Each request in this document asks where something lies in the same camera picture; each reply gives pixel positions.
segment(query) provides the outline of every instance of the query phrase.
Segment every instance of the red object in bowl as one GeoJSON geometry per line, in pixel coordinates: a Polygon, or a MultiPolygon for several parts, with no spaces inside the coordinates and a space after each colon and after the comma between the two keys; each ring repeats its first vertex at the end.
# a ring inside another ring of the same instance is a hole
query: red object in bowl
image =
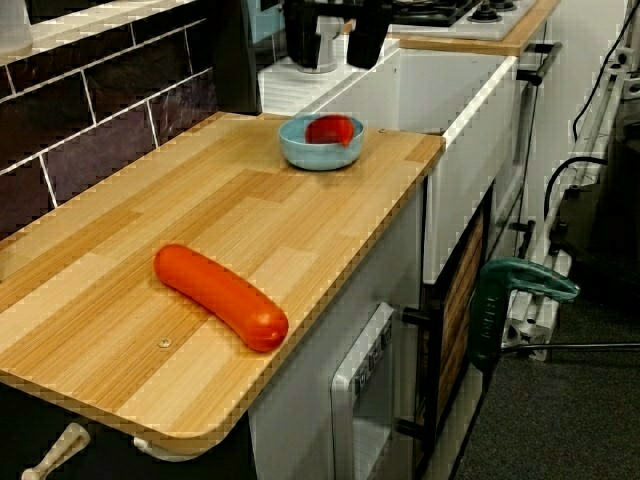
{"type": "Polygon", "coordinates": [[[353,123],[344,115],[325,115],[313,120],[304,131],[307,143],[340,143],[343,147],[353,139],[353,123]]]}

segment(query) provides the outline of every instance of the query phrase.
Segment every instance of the countertop edge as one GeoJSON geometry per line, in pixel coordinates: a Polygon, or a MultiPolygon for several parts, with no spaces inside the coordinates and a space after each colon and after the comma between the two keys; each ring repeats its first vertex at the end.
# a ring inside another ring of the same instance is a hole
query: countertop edge
{"type": "MultiPolygon", "coordinates": [[[[399,40],[401,49],[519,57],[531,37],[551,16],[559,3],[560,0],[538,0],[538,3],[518,22],[513,30],[500,41],[427,37],[401,33],[390,33],[387,38],[399,40]]],[[[352,26],[353,22],[346,23],[343,33],[349,34],[352,26]]]]}

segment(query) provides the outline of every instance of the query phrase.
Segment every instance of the black cable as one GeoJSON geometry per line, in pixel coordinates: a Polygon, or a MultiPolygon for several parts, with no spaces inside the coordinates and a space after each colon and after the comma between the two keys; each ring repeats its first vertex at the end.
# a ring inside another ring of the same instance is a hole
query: black cable
{"type": "Polygon", "coordinates": [[[544,192],[544,218],[545,219],[547,218],[547,215],[549,214],[549,201],[551,199],[551,192],[553,191],[553,184],[555,183],[555,181],[558,179],[558,176],[562,173],[562,171],[565,168],[567,168],[572,163],[577,163],[577,162],[589,162],[589,163],[595,163],[595,164],[598,164],[598,165],[607,165],[607,161],[606,160],[602,160],[602,159],[596,158],[596,157],[573,157],[573,158],[570,158],[569,160],[566,160],[565,162],[563,162],[556,169],[556,171],[553,172],[553,175],[551,175],[551,179],[549,180],[549,183],[547,184],[547,190],[544,192]]]}
{"type": "Polygon", "coordinates": [[[638,10],[639,6],[640,6],[640,0],[638,0],[636,4],[633,6],[633,8],[631,9],[631,12],[627,17],[627,20],[624,22],[624,26],[622,27],[622,31],[620,32],[620,35],[618,35],[616,42],[613,44],[613,47],[611,47],[611,50],[609,50],[609,53],[607,53],[607,56],[604,57],[604,62],[600,67],[600,73],[598,73],[598,78],[596,80],[596,83],[593,86],[593,89],[591,90],[591,95],[589,95],[589,99],[587,100],[587,103],[584,104],[584,107],[582,107],[582,110],[580,111],[576,119],[573,121],[573,141],[574,142],[578,141],[578,121],[580,120],[580,118],[582,118],[582,116],[584,115],[584,112],[586,112],[587,109],[589,108],[589,104],[591,103],[591,100],[593,100],[593,97],[596,94],[596,90],[598,89],[598,85],[600,84],[600,80],[602,79],[602,75],[604,74],[604,70],[607,67],[607,63],[609,63],[609,58],[611,58],[611,55],[613,55],[613,52],[615,52],[616,48],[618,48],[618,44],[622,40],[622,37],[624,37],[624,33],[627,30],[627,28],[629,28],[629,25],[631,24],[631,21],[633,20],[633,17],[636,11],[638,10]]]}
{"type": "Polygon", "coordinates": [[[517,345],[503,348],[501,353],[516,353],[526,350],[583,350],[590,352],[613,352],[616,350],[640,349],[640,343],[542,343],[539,345],[517,345]]]}

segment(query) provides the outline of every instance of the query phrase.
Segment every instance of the dark brown tile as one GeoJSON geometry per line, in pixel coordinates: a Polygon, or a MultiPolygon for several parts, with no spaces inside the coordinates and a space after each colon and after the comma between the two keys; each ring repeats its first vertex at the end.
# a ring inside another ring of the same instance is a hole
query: dark brown tile
{"type": "Polygon", "coordinates": [[[0,170],[91,123],[80,74],[0,103],[0,170]]]}
{"type": "Polygon", "coordinates": [[[131,31],[124,25],[11,63],[9,71],[21,91],[132,46],[131,31]]]}
{"type": "Polygon", "coordinates": [[[187,29],[189,52],[194,73],[213,66],[212,25],[207,20],[187,29]]]}
{"type": "Polygon", "coordinates": [[[96,5],[109,3],[110,0],[28,0],[27,12],[31,24],[52,20],[96,5]]]}
{"type": "Polygon", "coordinates": [[[45,154],[58,203],[64,203],[154,149],[146,106],[123,113],[45,154]]]}
{"type": "Polygon", "coordinates": [[[40,160],[0,175],[0,239],[29,225],[53,208],[40,160]]]}
{"type": "Polygon", "coordinates": [[[193,2],[133,22],[133,33],[136,42],[142,43],[205,17],[202,2],[193,2]]]}
{"type": "Polygon", "coordinates": [[[160,145],[218,111],[216,92],[211,71],[170,90],[151,101],[160,145]]]}
{"type": "Polygon", "coordinates": [[[8,95],[11,95],[11,85],[9,84],[7,69],[5,67],[0,67],[0,98],[4,98],[8,95]]]}
{"type": "Polygon", "coordinates": [[[85,72],[100,121],[190,75],[184,33],[124,53],[85,72]]]}

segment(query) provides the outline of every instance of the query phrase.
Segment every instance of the orange sausage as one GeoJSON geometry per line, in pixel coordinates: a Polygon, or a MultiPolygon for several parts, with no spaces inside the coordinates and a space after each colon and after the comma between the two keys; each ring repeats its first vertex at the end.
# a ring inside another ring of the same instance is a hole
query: orange sausage
{"type": "Polygon", "coordinates": [[[289,330],[284,312],[269,297],[230,270],[181,245],[156,254],[153,268],[160,281],[187,295],[231,327],[258,352],[282,343],[289,330]]]}

